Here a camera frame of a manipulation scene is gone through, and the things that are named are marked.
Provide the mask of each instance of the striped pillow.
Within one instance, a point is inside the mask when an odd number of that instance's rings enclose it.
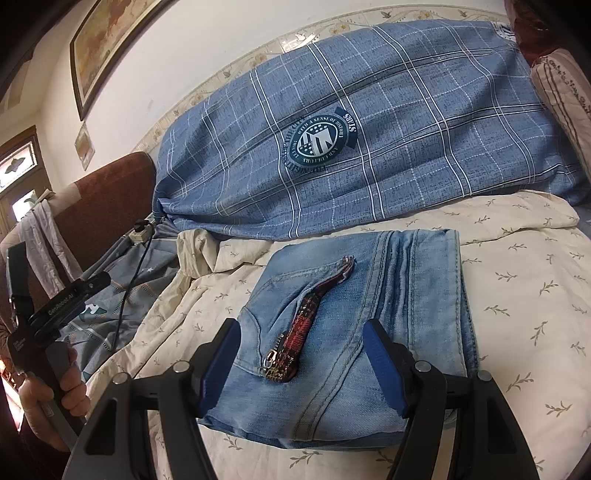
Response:
[[[573,144],[591,181],[591,85],[573,56],[563,48],[540,57],[531,79],[546,106]]]

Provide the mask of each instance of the sticker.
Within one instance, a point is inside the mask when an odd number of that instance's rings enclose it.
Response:
[[[341,107],[334,114],[311,116],[287,134],[283,151],[285,166],[296,173],[323,169],[345,146],[355,148],[357,125]]]

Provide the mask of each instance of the cream bedsheet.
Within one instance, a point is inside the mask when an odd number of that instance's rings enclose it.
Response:
[[[558,197],[523,191],[332,234],[460,232],[482,366],[504,392],[543,480],[565,478],[591,432],[591,241],[575,228],[577,221]],[[218,245],[199,230],[181,233],[177,242],[181,270],[133,341],[88,382],[93,404],[118,371],[146,377],[189,359],[226,317],[238,315],[270,256],[289,243],[231,239]],[[385,478],[396,451],[280,450],[200,430],[220,479]],[[157,413],[150,415],[150,431],[159,478],[171,480]],[[443,435],[434,479],[446,478],[452,443],[451,430]]]

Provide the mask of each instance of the gray blanket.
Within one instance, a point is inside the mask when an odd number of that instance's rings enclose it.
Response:
[[[176,237],[172,223],[156,226],[150,250],[144,258],[124,308],[115,351],[127,345],[158,295],[178,271]],[[143,245],[132,245],[122,237],[99,262],[87,270],[88,278],[100,271],[111,275],[111,284],[86,302],[86,310],[61,330],[61,339],[78,352],[77,363],[85,380],[113,354],[112,345],[123,295],[144,253]]]

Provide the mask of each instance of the bedsheet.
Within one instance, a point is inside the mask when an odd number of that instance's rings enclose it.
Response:
[[[528,441],[542,480],[564,479],[591,432],[591,241],[576,212],[551,194],[483,196],[407,218],[335,232],[459,231],[480,361],[495,377]],[[132,342],[88,383],[93,405],[118,371],[145,377],[189,359],[236,316],[271,255],[291,242],[230,239],[203,230],[178,238],[180,271]],[[281,450],[200,427],[220,479],[385,478],[396,447],[366,452]],[[170,479],[158,414],[150,413],[158,477]],[[443,434],[434,478],[446,478],[453,431]]]
[[[498,190],[576,205],[589,183],[508,33],[386,23],[257,66],[168,129],[154,215],[285,240]]]

